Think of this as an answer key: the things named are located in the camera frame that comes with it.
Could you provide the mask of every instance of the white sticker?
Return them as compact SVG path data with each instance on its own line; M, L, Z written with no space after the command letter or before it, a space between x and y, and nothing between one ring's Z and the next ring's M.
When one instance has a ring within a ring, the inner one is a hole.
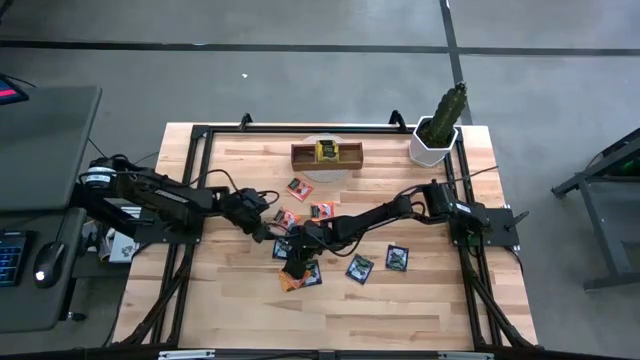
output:
M101 166L95 166L92 168L89 168L89 171L87 171L88 173L92 173L92 172L116 172L115 170L111 169L111 168L105 168L105 167L101 167ZM111 181L112 176L109 175L89 175L87 176L87 182L89 181L101 181L101 182L106 182L108 183L109 181Z
M468 207L466 207L466 206L464 206L464 205L462 205L462 204L458 204L458 203L456 203L456 206L458 207L458 209L460 209L460 210L462 210L462 211L466 211L466 212L468 212L469 214L471 214L471 209L469 209Z
M164 190L156 190L155 193L160 195L160 196L164 196L167 199L171 199L171 200L174 200L174 201L177 201L177 202L181 202L183 204L189 202L189 200L187 200L187 199L181 198L180 196L174 195L172 193L168 193L168 192L166 192Z

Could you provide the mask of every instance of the butcher block tabletop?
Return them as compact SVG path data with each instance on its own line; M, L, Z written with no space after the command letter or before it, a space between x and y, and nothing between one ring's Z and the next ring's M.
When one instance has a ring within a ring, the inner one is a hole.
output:
M158 173L182 180L193 125L167 124ZM487 127L463 126L462 134L470 173L496 165ZM292 143L301 143L310 135L216 134L209 169L228 171L239 188L278 191L279 201L262 218L270 221L285 207L302 216L300 223L310 218L311 202L333 201L336 215L357 215L391 201L411 185L433 178L446 181L442 163L423 168L410 161L410 135L339 134L345 142L362 142L364 167L330 183L310 181L315 188L301 202L286 191L293 177L306 179L291 169L290 149ZM203 147L199 145L198 154ZM196 157L194 178L200 158ZM459 177L455 151L452 159ZM473 177L472 184L476 201L487 207L505 204L498 170ZM229 181L214 173L206 185L228 186ZM385 269L389 244L410 249L406 272ZM129 335L158 298L167 249L167 245L154 244L134 258L114 341ZM353 256L339 258L324 252L315 257L322 285L285 293L278 277L284 261L273 259L272 250L272 241L258 244L223 218L206 220L202 242L195 250L180 347L473 348L460 259L446 224L426 226L402 220L366 233L355 251L375 263L364 285L345 276ZM518 263L502 248L487 248L486 252L494 298L522 335L536 343ZM170 330L174 302L175 296L168 306L164 336ZM480 300L478 303L483 334L490 341L486 311Z

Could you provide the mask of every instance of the concrete floor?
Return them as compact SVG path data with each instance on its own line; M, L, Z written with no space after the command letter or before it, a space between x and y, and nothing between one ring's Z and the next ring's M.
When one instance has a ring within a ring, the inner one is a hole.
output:
M635 0L449 3L460 46L640 46ZM0 37L440 46L443 29L437 0L16 0ZM605 274L604 261L582 199L557 200L549 189L639 126L640 58L462 56L461 65L473 122L490 126L505 196L531 211L519 233L540 344L637 357L640 286L582 290ZM156 151L170 121L250 112L258 122L384 123L399 109L416 122L453 84L448 55L437 54L0 49L0 71L39 86L101 86L93 140L132 159ZM85 324L0 336L0 353L102 345L118 299L99 294L122 284L87 284L74 300L89 313Z

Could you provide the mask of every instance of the white pot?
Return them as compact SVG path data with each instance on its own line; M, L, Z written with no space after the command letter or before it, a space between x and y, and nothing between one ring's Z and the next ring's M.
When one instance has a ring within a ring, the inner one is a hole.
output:
M418 122L418 126L416 126L415 130L413 130L413 134L411 135L411 144L409 145L409 157L411 161L420 165L420 166L433 166L439 163L444 157L451 152L453 148L453 144L458 138L458 129L456 127L453 128L453 136L451 137L451 143L446 148L440 149L432 149L427 147L422 143L422 140L418 137L418 129L423 122L431 120L431 116L423 116L420 118L420 122Z

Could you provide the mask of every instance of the computer mouse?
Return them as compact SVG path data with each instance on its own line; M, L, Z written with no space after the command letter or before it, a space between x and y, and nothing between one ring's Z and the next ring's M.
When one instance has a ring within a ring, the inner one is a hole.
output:
M63 257L64 244L61 242L50 242L40 248L33 263L33 282L37 287L46 289L58 282Z

